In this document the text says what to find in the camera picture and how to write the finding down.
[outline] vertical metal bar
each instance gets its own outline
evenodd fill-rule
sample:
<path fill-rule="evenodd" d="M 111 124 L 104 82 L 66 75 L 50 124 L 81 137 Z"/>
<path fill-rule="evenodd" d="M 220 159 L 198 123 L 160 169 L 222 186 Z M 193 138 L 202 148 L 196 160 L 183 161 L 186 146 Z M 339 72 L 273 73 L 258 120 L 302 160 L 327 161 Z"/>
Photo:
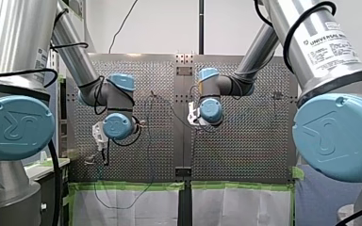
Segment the vertical metal bar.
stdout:
<path fill-rule="evenodd" d="M 205 53 L 205 0 L 199 0 L 199 55 Z"/>

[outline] green tape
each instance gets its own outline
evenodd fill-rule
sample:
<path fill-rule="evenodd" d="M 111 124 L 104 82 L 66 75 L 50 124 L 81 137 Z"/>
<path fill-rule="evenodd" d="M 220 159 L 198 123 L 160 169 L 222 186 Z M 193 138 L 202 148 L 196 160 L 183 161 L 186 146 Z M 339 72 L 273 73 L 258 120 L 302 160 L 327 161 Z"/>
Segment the green tape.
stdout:
<path fill-rule="evenodd" d="M 304 171 L 298 167 L 293 167 L 292 168 L 292 177 L 302 181 L 304 179 Z"/>
<path fill-rule="evenodd" d="M 292 185 L 268 185 L 241 182 L 191 182 L 191 185 L 194 190 L 241 188 L 251 190 L 290 191 L 293 188 Z"/>
<path fill-rule="evenodd" d="M 144 183 L 129 183 L 129 182 L 110 182 L 98 181 L 96 183 L 72 183 L 69 188 L 75 191 L 80 190 L 145 190 L 149 184 Z M 172 191 L 183 190 L 184 183 L 153 183 L 147 191 Z"/>
<path fill-rule="evenodd" d="M 68 195 L 68 202 L 69 202 L 69 225 L 73 226 L 73 210 L 74 210 L 74 197 L 75 197 L 76 190 L 73 189 L 71 184 L 69 184 L 69 195 Z"/>
<path fill-rule="evenodd" d="M 68 160 L 69 160 L 68 158 L 60 158 L 58 160 L 58 162 L 60 164 L 62 162 L 68 161 Z M 53 166 L 52 159 L 46 160 L 43 163 L 40 163 L 40 164 L 37 164 L 37 165 L 39 165 L 40 167 L 52 167 Z"/>

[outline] electrical cable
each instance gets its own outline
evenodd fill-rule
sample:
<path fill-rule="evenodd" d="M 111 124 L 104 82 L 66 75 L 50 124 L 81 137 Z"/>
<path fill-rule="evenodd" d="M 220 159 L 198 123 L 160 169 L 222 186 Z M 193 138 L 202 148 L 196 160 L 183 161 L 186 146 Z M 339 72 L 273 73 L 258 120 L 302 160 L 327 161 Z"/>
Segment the electrical cable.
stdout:
<path fill-rule="evenodd" d="M 190 88 L 189 88 L 189 96 L 192 96 L 192 89 L 194 89 L 194 88 L 199 88 L 199 86 L 198 85 L 190 86 Z"/>
<path fill-rule="evenodd" d="M 119 30 L 116 32 L 116 34 L 114 34 L 113 40 L 112 40 L 112 42 L 111 42 L 111 44 L 110 44 L 110 47 L 108 48 L 108 52 L 109 52 L 110 54 L 111 54 L 111 48 L 112 48 L 113 45 L 114 45 L 114 41 L 116 40 L 117 35 L 119 35 L 120 32 L 122 31 L 125 22 L 127 21 L 129 15 L 131 14 L 132 10 L 134 9 L 134 6 L 137 4 L 138 1 L 139 1 L 139 0 L 135 0 L 135 1 L 134 1 L 134 3 L 133 3 L 132 6 L 131 6 L 131 9 L 128 11 L 127 15 L 125 16 L 125 18 L 124 18 L 124 20 L 123 20 L 123 22 L 122 22 L 122 25 L 120 26 Z"/>
<path fill-rule="evenodd" d="M 58 79 L 58 72 L 53 69 L 48 69 L 48 68 L 31 69 L 31 70 L 24 70 L 24 71 L 12 72 L 12 73 L 0 73 L 0 77 L 11 77 L 11 76 L 15 76 L 15 75 L 23 75 L 23 74 L 28 74 L 28 73 L 53 73 L 54 78 L 52 78 L 51 81 L 49 81 L 45 86 L 43 86 L 44 88 L 48 88 L 48 87 L 52 86 L 52 84 L 54 84 L 55 81 Z"/>
<path fill-rule="evenodd" d="M 137 137 L 136 137 L 132 142 L 130 142 L 130 143 L 121 144 L 121 143 L 117 142 L 115 139 L 112 139 L 112 141 L 113 141 L 113 143 L 115 143 L 117 146 L 120 146 L 120 147 L 128 147 L 128 146 L 131 146 L 131 145 L 133 145 L 135 142 L 138 141 L 138 139 L 140 138 L 141 131 L 142 131 L 142 129 L 139 130 Z"/>
<path fill-rule="evenodd" d="M 74 47 L 74 46 L 78 46 L 78 45 L 80 45 L 82 48 L 85 48 L 85 49 L 90 47 L 86 42 L 78 42 L 78 43 L 65 44 L 65 45 L 55 45 L 55 46 L 51 45 L 51 50 L 57 52 L 57 49 Z"/>
<path fill-rule="evenodd" d="M 362 210 L 360 210 L 360 211 L 350 215 L 349 217 L 343 219 L 336 226 L 346 226 L 347 223 L 351 222 L 352 220 L 354 220 L 356 218 L 360 218 L 361 216 L 362 216 Z"/>
<path fill-rule="evenodd" d="M 306 10 L 304 13 L 302 13 L 302 15 L 298 18 L 298 20 L 293 24 L 293 26 L 290 28 L 287 37 L 285 38 L 285 42 L 284 42 L 284 62 L 287 66 L 287 68 L 294 73 L 293 69 L 292 69 L 292 65 L 290 65 L 289 62 L 289 47 L 292 43 L 292 39 L 293 39 L 293 35 L 295 34 L 295 31 L 299 28 L 299 26 L 308 18 L 311 16 L 311 14 L 313 14 L 314 12 L 316 12 L 319 8 L 322 7 L 330 7 L 331 8 L 331 13 L 333 15 L 335 15 L 337 13 L 337 6 L 335 5 L 335 3 L 333 2 L 329 2 L 329 1 L 324 1 L 324 2 L 319 2 L 316 6 Z"/>
<path fill-rule="evenodd" d="M 55 145 L 52 140 L 49 141 L 48 147 L 52 157 L 52 164 L 54 167 L 54 176 L 55 176 L 55 207 L 54 207 L 52 225 L 57 226 L 59 221 L 60 206 L 61 206 L 61 173 L 58 164 L 58 155 L 56 153 Z"/>
<path fill-rule="evenodd" d="M 95 112 L 95 115 L 102 115 L 107 110 L 107 106 L 105 106 L 105 108 L 102 111 L 98 112 L 98 108 L 97 108 L 98 105 L 102 105 L 99 103 L 99 96 L 102 93 L 102 87 L 105 82 L 105 77 L 101 75 L 101 76 L 99 76 L 99 79 L 101 79 L 101 83 L 99 84 L 99 87 L 97 87 L 95 89 L 95 92 L 93 93 L 93 97 L 95 98 L 95 101 L 93 103 L 93 111 Z"/>
<path fill-rule="evenodd" d="M 170 109 L 172 110 L 173 115 L 175 115 L 175 117 L 176 117 L 179 121 L 181 121 L 181 123 L 183 123 L 183 124 L 184 124 L 185 126 L 187 126 L 189 129 L 195 129 L 194 127 L 192 127 L 192 126 L 190 126 L 189 124 L 185 123 L 185 122 L 175 113 L 175 110 L 174 110 L 172 104 L 170 104 L 170 101 L 169 101 L 169 100 L 166 100 L 166 99 L 164 99 L 163 97 L 161 97 L 160 95 L 157 95 L 157 94 L 152 95 L 152 97 L 158 98 L 159 100 L 165 102 L 165 103 L 170 107 Z"/>
<path fill-rule="evenodd" d="M 54 22 L 54 27 L 56 26 L 56 24 L 58 23 L 58 20 L 60 20 L 60 18 L 64 15 L 64 13 L 69 13 L 69 9 L 68 8 L 64 8 L 55 18 L 55 22 Z"/>
<path fill-rule="evenodd" d="M 131 207 L 134 206 L 134 204 L 137 202 L 137 200 L 152 186 L 152 184 L 154 183 L 155 181 L 155 170 L 153 168 L 153 163 L 152 163 L 152 159 L 151 159 L 151 155 L 150 155 L 150 149 L 151 149 L 151 145 L 152 145 L 152 135 L 151 135 L 151 131 L 150 131 L 150 127 L 151 127 L 151 124 L 150 124 L 150 117 L 151 117 L 151 114 L 152 114 L 152 106 L 153 106 L 153 103 L 151 102 L 150 103 L 150 110 L 149 110 L 149 113 L 147 113 L 148 111 L 146 110 L 146 106 L 147 106 L 147 102 L 149 101 L 149 99 L 151 98 L 152 96 L 148 96 L 146 99 L 145 99 L 145 103 L 144 103 L 144 112 L 145 112 L 145 117 L 146 117 L 146 123 L 147 123 L 147 134 L 148 134 L 148 145 L 147 145 L 147 148 L 146 148 L 146 157 L 148 159 L 148 164 L 149 164 L 149 168 L 150 168 L 150 171 L 151 171 L 151 181 L 150 183 L 148 184 L 147 187 L 145 187 L 143 189 L 143 191 L 137 196 L 137 198 L 127 207 L 118 207 L 118 206 L 109 206 L 107 204 L 105 204 L 98 196 L 98 193 L 96 192 L 96 183 L 93 184 L 93 188 L 94 188 L 94 191 L 95 191 L 95 197 L 96 199 L 102 204 L 104 205 L 104 207 L 106 207 L 107 209 L 120 209 L 120 210 L 126 210 L 126 209 L 130 209 Z M 102 179 L 102 170 L 100 170 L 99 172 L 99 180 Z"/>
<path fill-rule="evenodd" d="M 61 18 L 65 13 L 69 13 L 69 9 L 68 9 L 68 8 L 65 8 L 64 10 L 62 10 L 62 11 L 57 15 L 57 17 L 55 18 L 54 27 L 57 25 L 58 20 L 60 20 L 60 18 Z M 56 46 L 54 46 L 54 45 L 52 44 L 52 42 L 51 42 L 50 49 L 53 50 L 53 51 L 55 51 L 55 52 L 58 52 L 57 49 L 74 47 L 74 46 L 78 46 L 78 45 L 81 45 L 83 48 L 86 48 L 86 49 L 87 49 L 88 47 L 90 47 L 86 42 L 78 42 L 78 43 L 64 44 L 64 45 L 56 45 Z"/>
<path fill-rule="evenodd" d="M 260 7 L 259 7 L 259 4 L 258 4 L 258 0 L 255 0 L 255 10 L 256 10 L 256 13 L 257 13 L 258 17 L 260 17 L 260 19 L 261 19 L 264 23 L 266 23 L 268 26 L 272 27 L 272 23 L 271 23 L 269 20 L 267 20 L 267 19 L 263 16 L 263 14 L 261 14 Z"/>

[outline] metal pole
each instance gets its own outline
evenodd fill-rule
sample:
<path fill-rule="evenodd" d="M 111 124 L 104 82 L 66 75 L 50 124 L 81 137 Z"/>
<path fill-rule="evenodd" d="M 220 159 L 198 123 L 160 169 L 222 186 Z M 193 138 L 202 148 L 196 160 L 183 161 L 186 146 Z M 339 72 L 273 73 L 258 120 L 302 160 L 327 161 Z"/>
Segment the metal pole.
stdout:
<path fill-rule="evenodd" d="M 199 0 L 199 55 L 205 54 L 205 0 Z"/>
<path fill-rule="evenodd" d="M 46 68 L 58 0 L 4 0 L 0 11 L 0 73 Z M 43 73 L 0 83 L 46 92 Z"/>

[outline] metal bracket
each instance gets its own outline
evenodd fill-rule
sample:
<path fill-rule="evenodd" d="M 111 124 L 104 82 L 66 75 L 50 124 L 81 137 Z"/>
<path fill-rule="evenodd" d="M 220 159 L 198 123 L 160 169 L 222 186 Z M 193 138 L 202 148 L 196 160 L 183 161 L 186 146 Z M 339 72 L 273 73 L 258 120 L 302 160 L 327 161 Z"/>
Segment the metal bracket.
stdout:
<path fill-rule="evenodd" d="M 192 169 L 190 167 L 175 168 L 175 177 L 190 177 Z"/>
<path fill-rule="evenodd" d="M 192 67 L 177 67 L 177 75 L 192 76 Z"/>

